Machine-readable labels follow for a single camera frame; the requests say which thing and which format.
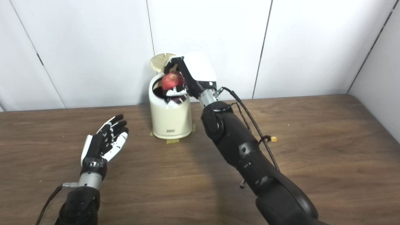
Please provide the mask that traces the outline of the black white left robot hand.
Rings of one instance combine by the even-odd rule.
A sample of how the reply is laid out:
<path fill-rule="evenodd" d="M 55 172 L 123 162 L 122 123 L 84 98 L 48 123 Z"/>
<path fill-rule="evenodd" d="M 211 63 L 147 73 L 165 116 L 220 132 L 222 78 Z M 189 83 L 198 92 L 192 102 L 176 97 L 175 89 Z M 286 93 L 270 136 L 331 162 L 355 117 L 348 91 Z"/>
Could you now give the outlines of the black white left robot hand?
<path fill-rule="evenodd" d="M 110 162 L 123 148 L 129 134 L 127 121 L 118 114 L 106 121 L 96 134 L 86 137 L 81 154 L 81 174 L 98 174 L 102 180 Z"/>

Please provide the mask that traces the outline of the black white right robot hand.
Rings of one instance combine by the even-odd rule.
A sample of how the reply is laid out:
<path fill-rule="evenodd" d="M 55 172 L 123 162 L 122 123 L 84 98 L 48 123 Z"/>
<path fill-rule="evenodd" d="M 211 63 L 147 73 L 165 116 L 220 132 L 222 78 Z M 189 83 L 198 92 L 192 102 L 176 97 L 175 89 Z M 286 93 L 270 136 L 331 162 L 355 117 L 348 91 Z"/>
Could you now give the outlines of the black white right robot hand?
<path fill-rule="evenodd" d="M 184 56 L 171 56 L 164 66 L 164 74 L 171 72 L 174 66 L 184 79 L 184 84 L 179 86 L 182 91 L 177 95 L 189 95 L 196 98 L 202 108 L 218 101 L 215 96 L 216 73 L 206 55 L 188 52 Z"/>

